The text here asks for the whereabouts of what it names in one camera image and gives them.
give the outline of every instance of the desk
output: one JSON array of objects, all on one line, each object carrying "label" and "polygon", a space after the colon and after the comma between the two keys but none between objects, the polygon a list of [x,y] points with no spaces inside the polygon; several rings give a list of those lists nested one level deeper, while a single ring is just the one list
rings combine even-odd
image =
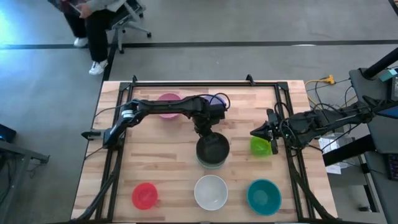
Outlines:
[{"label": "desk", "polygon": [[[121,82],[104,82],[97,111],[115,106]],[[309,110],[303,81],[288,81],[290,97],[295,113]],[[283,140],[279,153],[258,159],[251,155],[249,132],[261,126],[267,119],[266,108],[275,105],[275,90],[269,87],[134,87],[133,98],[156,100],[165,93],[180,96],[201,93],[226,93],[231,108],[226,119],[214,125],[212,130],[228,138],[230,154],[221,169],[205,170],[195,155],[198,135],[193,123],[180,115],[174,121],[163,121],[157,115],[149,115],[142,123],[127,130],[121,172],[118,182],[114,222],[276,222],[297,221],[292,185],[287,168]],[[94,120],[95,129],[111,127],[114,110],[105,111]],[[87,154],[101,147],[101,141],[90,141]],[[106,150],[85,161],[80,177],[72,218],[81,215],[100,189]],[[336,216],[336,208],[326,174],[322,155],[307,148],[303,158],[310,188],[328,212]],[[207,174],[218,175],[229,189],[228,201],[223,208],[209,212],[201,209],[193,197],[196,181]],[[246,203],[246,189],[255,179],[269,179],[282,193],[282,206],[273,216],[256,215]],[[157,187],[159,199],[150,210],[140,211],[131,203],[131,193],[136,185],[152,182]],[[303,210],[305,199],[300,194]],[[104,209],[108,211],[109,195]]]},{"label": "desk", "polygon": [[[362,77],[359,70],[350,71],[349,77],[359,100],[363,101],[364,95],[379,100],[386,99],[387,83],[383,83],[379,79],[369,81]],[[368,124],[374,147],[379,152],[365,153],[366,162],[370,169],[386,172],[386,165],[380,153],[398,153],[397,127],[398,120],[381,116],[375,117]],[[371,171],[371,175],[386,220],[388,223],[395,223],[398,220],[398,213],[396,212],[398,182],[391,181],[387,178],[387,175],[378,174],[374,171]]]}]

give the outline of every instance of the person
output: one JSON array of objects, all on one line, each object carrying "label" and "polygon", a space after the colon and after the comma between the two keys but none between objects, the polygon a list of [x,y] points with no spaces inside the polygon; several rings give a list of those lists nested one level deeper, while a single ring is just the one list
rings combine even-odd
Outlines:
[{"label": "person", "polygon": [[108,38],[106,30],[110,22],[124,8],[126,0],[89,0],[78,4],[80,16],[64,13],[64,16],[76,37],[74,46],[88,45],[93,65],[88,72],[90,75],[100,75],[108,65]]}]

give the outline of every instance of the green cup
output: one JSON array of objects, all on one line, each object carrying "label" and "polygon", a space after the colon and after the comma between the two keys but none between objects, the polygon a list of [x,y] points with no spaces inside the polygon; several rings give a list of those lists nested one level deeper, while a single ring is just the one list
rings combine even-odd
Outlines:
[{"label": "green cup", "polygon": [[272,155],[271,143],[262,138],[252,137],[250,140],[250,151],[256,157]]}]

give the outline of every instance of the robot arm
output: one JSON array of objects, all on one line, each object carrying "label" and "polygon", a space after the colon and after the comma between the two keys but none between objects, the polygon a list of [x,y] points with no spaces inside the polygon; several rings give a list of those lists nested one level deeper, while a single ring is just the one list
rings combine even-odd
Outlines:
[{"label": "robot arm", "polygon": [[116,145],[120,135],[127,129],[139,124],[148,114],[178,113],[192,118],[195,131],[200,136],[211,134],[211,126],[225,119],[226,105],[210,105],[200,96],[188,96],[176,101],[132,100],[124,105],[121,117],[112,128],[104,132],[104,148]]},{"label": "robot arm", "polygon": [[[374,105],[373,99],[366,98],[366,101]],[[293,149],[303,149],[313,138],[336,128],[370,122],[375,116],[372,108],[359,101],[338,110],[311,110],[293,114],[287,119],[281,119],[272,109],[268,109],[268,121],[250,134],[270,141],[274,154],[277,153],[276,139],[280,137]]]}]

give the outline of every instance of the office chair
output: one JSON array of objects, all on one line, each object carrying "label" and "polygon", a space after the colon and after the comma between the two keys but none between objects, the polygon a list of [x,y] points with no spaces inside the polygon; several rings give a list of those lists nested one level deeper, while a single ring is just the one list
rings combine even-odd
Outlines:
[{"label": "office chair", "polygon": [[124,54],[122,47],[123,34],[126,33],[125,28],[132,28],[141,32],[145,32],[148,38],[152,37],[149,30],[139,26],[140,18],[144,17],[144,11],[146,6],[141,3],[140,0],[127,0],[124,3],[125,9],[118,13],[111,22],[111,29],[116,31],[115,35],[118,35],[118,49],[121,54]]}]

